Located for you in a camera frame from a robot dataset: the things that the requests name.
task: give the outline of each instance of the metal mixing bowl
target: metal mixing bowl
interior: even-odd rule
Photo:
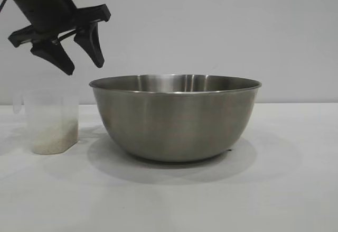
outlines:
[[[247,126],[261,83],[210,75],[135,75],[90,83],[110,137],[125,151],[165,162],[218,155]]]

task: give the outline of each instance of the robotic arm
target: robotic arm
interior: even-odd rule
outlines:
[[[30,26],[13,32],[8,38],[17,48],[31,42],[33,55],[45,59],[72,75],[74,64],[61,45],[61,41],[75,35],[80,45],[101,68],[104,58],[99,43],[98,22],[108,22],[110,12],[103,4],[77,8],[72,0],[14,0],[31,23]]]

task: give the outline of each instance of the cup handle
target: cup handle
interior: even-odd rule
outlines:
[[[12,103],[13,103],[13,112],[15,114],[18,114],[21,111],[22,103],[23,103],[21,92],[17,92],[13,95]]]

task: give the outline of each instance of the clear plastic cup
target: clear plastic cup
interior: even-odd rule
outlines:
[[[13,111],[25,105],[30,147],[36,154],[59,154],[78,141],[78,93],[75,89],[37,89],[17,95]]]

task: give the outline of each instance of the bowl rim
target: bowl rim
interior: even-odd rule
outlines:
[[[175,92],[153,92],[153,91],[137,91],[137,90],[124,90],[124,89],[108,89],[97,86],[97,82],[101,80],[107,79],[116,79],[116,78],[128,78],[128,77],[144,77],[144,76],[204,76],[204,77],[222,77],[222,78],[231,78],[231,79],[241,79],[241,80],[248,80],[253,81],[256,85],[248,88],[238,88],[238,89],[227,89],[227,90],[215,90],[215,91],[175,91]],[[241,92],[241,91],[248,91],[253,89],[258,89],[262,86],[262,83],[258,80],[242,78],[242,77],[233,77],[233,76],[223,76],[223,75],[193,75],[193,74],[148,74],[148,75],[123,75],[123,76],[114,76],[114,77],[104,77],[99,78],[96,80],[92,80],[89,82],[89,86],[93,89],[101,89],[111,92],[122,92],[122,93],[132,93],[132,94],[161,94],[161,95],[194,95],[194,94],[222,94],[222,93],[229,93],[229,92]]]

